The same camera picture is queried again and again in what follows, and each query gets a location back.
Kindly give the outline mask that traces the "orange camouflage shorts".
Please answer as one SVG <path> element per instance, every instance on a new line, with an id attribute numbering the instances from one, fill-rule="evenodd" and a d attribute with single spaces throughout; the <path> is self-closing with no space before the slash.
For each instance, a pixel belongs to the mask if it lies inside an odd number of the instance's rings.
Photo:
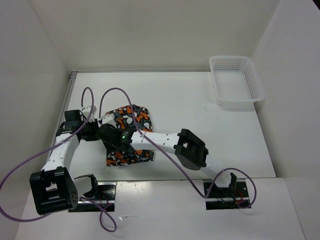
<path id="1" fill-rule="evenodd" d="M 152 121 L 149 111 L 146 107 L 133 104 L 132 106 L 122 106 L 108 112 L 115 121 L 116 127 L 119 130 L 124 130 L 126 127 L 134 128 L 135 119 L 140 130 L 145 132 L 152 132 Z M 152 162 L 154 160 L 153 150 L 135 150 L 133 152 L 112 152 L 108 151 L 106 154 L 107 167 L 124 167 L 132 164 L 139 164 L 143 162 Z"/>

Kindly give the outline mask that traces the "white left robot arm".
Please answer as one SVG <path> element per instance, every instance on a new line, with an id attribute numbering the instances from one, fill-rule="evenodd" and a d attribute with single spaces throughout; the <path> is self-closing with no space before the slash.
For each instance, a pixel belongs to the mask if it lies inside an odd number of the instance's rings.
<path id="1" fill-rule="evenodd" d="M 57 145 L 41 171 L 29 178 L 35 209 L 39 215 L 47 215 L 64 210 L 74 210 L 79 198 L 89 200 L 100 194 L 98 181 L 93 174 L 72 177 L 69 173 L 74 153 L 81 141 L 96 141 L 99 128 L 94 114 L 96 107 L 68 110 L 64 113 L 56 134 Z"/>

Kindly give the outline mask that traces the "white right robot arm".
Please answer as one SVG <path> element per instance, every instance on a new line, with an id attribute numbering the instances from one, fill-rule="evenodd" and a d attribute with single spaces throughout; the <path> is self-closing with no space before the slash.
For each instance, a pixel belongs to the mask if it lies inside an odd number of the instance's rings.
<path id="1" fill-rule="evenodd" d="M 209 155 L 206 144 L 188 129 L 179 133 L 155 133 L 137 130 L 134 127 L 117 129 L 111 124 L 103 124 L 96 136 L 112 153 L 137 154 L 138 151 L 160 151 L 166 157 L 175 155 L 179 169 L 201 171 L 212 179 L 212 191 L 225 197 L 234 197 L 237 191 L 237 176 L 223 169 L 221 162 Z"/>

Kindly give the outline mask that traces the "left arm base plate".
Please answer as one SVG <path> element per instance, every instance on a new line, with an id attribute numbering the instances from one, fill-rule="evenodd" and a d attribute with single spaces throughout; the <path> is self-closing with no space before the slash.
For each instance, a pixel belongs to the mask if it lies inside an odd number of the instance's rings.
<path id="1" fill-rule="evenodd" d="M 117 184 L 115 182 L 99 181 L 96 192 L 85 193 L 82 197 L 94 201 L 107 212 L 115 211 Z M 79 200 L 75 209 L 69 210 L 69 213 L 99 212 L 100 209 L 88 200 Z"/>

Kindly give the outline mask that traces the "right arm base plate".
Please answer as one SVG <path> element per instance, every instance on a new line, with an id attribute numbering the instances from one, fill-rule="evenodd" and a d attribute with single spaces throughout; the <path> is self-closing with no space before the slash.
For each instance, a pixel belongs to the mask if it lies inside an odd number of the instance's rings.
<path id="1" fill-rule="evenodd" d="M 206 210 L 232 210 L 247 208 L 250 205 L 250 197 L 245 181 L 236 183 L 235 192 L 228 189 L 220 189 L 214 186 L 205 199 Z"/>

